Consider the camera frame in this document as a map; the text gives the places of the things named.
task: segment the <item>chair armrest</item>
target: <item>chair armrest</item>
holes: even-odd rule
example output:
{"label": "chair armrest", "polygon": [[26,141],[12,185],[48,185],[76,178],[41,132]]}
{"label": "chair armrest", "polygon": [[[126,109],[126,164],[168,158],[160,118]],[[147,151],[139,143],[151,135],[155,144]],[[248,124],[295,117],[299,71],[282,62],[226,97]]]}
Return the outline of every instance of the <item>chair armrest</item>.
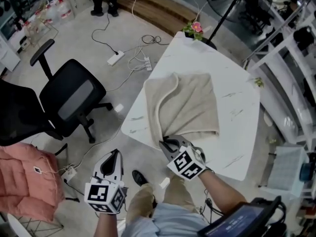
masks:
{"label": "chair armrest", "polygon": [[42,55],[45,54],[45,52],[55,43],[53,39],[49,39],[42,45],[39,50],[33,55],[33,57],[30,60],[31,66],[33,66],[40,58]]}

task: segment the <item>wooden step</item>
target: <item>wooden step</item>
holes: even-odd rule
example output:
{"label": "wooden step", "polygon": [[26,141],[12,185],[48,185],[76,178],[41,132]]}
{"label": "wooden step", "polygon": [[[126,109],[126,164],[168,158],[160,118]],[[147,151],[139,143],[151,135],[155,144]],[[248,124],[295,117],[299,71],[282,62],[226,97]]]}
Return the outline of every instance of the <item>wooden step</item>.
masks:
{"label": "wooden step", "polygon": [[186,24],[188,22],[193,22],[197,16],[195,12],[184,7],[183,5],[176,3],[173,0],[136,0],[136,3],[139,1],[145,1],[154,7],[158,7]]}
{"label": "wooden step", "polygon": [[[118,0],[119,8],[132,12],[134,0]],[[186,23],[166,13],[164,10],[145,0],[138,0],[134,6],[134,15],[148,21],[149,23],[157,26],[166,33],[174,36],[178,31],[186,26]]]}

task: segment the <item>towel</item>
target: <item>towel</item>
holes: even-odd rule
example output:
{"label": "towel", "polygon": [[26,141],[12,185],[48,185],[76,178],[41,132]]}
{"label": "towel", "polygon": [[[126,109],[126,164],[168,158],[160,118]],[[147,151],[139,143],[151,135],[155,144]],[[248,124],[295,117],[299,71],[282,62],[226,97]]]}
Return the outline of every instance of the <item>towel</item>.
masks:
{"label": "towel", "polygon": [[219,135],[216,97],[210,74],[171,74],[144,83],[152,140],[182,135],[189,141]]}

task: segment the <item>black shoe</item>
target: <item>black shoe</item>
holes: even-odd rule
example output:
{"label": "black shoe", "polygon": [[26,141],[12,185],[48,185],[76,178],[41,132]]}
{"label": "black shoe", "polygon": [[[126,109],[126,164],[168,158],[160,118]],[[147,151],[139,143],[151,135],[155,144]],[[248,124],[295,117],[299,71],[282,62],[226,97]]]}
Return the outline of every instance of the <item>black shoe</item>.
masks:
{"label": "black shoe", "polygon": [[142,186],[143,184],[148,183],[147,179],[138,170],[133,170],[132,175],[133,175],[135,183],[137,183],[139,186]]}
{"label": "black shoe", "polygon": [[113,17],[118,17],[118,7],[109,3],[108,13],[111,14]]}
{"label": "black shoe", "polygon": [[102,17],[104,15],[103,12],[98,12],[95,10],[90,11],[91,16],[97,16],[97,17]]}

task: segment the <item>flower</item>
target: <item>flower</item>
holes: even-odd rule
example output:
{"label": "flower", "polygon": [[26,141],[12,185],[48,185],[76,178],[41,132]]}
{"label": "flower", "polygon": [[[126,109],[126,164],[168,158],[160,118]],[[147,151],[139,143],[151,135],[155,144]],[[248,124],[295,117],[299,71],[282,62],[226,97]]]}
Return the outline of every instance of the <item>flower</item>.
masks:
{"label": "flower", "polygon": [[192,29],[195,30],[197,33],[201,32],[202,31],[202,27],[201,27],[201,24],[199,22],[194,22],[192,25],[191,25]]}

